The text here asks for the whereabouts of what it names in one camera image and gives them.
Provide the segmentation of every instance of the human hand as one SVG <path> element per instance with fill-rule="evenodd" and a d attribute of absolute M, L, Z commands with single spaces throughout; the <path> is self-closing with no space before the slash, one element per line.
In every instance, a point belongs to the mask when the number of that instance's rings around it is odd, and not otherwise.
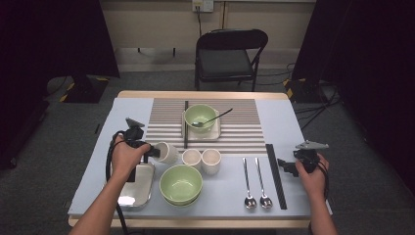
<path fill-rule="evenodd" d="M 150 145 L 145 144 L 135 149 L 123 142 L 122 135 L 115 139 L 115 148 L 113 151 L 113 174 L 120 176 L 126 181 L 133 168 L 137 166 L 143 155 L 150 150 Z"/>
<path fill-rule="evenodd" d="M 317 156 L 320 158 L 320 163 L 326 166 L 326 169 L 329 169 L 329 162 L 322 155 L 317 154 Z M 325 200 L 324 187 L 326 181 L 321 169 L 317 167 L 313 172 L 307 173 L 300 161 L 296 161 L 296 168 L 299 171 L 300 179 L 308 198 L 310 200 Z"/>

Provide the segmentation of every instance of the gray carpet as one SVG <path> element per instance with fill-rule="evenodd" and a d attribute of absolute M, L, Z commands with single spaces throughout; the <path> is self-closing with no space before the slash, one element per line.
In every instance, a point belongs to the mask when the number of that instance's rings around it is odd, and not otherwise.
<path fill-rule="evenodd" d="M 278 73 L 284 70 L 262 70 Z M 287 75 L 261 76 L 256 91 L 285 92 Z M 99 104 L 59 103 L 70 83 L 51 80 L 45 118 L 26 141 L 18 167 L 0 171 L 0 234 L 67 234 L 68 205 L 93 152 L 113 99 L 121 90 L 194 90 L 193 72 L 124 72 L 111 79 Z M 202 84 L 202 90 L 250 91 L 243 83 Z M 325 87 L 328 96 L 331 87 Z M 294 104 L 295 110 L 319 104 Z M 305 126 L 311 114 L 299 114 Z M 321 151 L 330 162 L 330 202 L 341 234 L 415 234 L 415 199 L 393 169 L 365 142 L 342 105 L 328 107 L 303 129 L 305 139 L 328 143 Z M 113 229 L 113 234 L 121 234 Z M 307 234 L 306 229 L 147 230 L 148 234 Z"/>

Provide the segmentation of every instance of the chair backrest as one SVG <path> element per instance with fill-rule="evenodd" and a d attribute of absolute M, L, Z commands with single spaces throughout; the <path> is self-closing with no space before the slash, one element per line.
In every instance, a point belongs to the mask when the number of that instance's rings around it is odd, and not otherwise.
<path fill-rule="evenodd" d="M 218 29 L 202 35 L 196 44 L 196 50 L 262 51 L 267 42 L 267 34 L 260 29 Z"/>

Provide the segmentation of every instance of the black chair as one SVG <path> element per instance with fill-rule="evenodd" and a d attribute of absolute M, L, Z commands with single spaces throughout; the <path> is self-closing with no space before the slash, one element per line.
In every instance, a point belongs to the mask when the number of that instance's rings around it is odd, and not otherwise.
<path fill-rule="evenodd" d="M 196 45 L 195 86 L 200 81 L 251 80 L 255 90 L 259 56 L 268 36 L 259 29 L 218 29 L 202 35 Z M 256 51 L 251 59 L 248 51 Z"/>

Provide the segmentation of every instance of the striped placemat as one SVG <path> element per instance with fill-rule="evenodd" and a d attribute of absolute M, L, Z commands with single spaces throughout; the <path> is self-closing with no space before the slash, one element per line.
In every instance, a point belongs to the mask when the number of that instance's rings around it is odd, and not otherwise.
<path fill-rule="evenodd" d="M 266 155 L 265 142 L 257 114 L 255 100 L 192 99 L 189 107 L 197 104 L 212 106 L 220 114 L 233 108 L 233 111 L 220 118 L 220 136 L 217 139 L 190 140 L 188 148 L 217 149 L 228 155 Z M 167 142 L 179 152 L 184 151 L 182 136 L 182 115 L 184 99 L 155 99 L 146 141 L 152 144 Z"/>

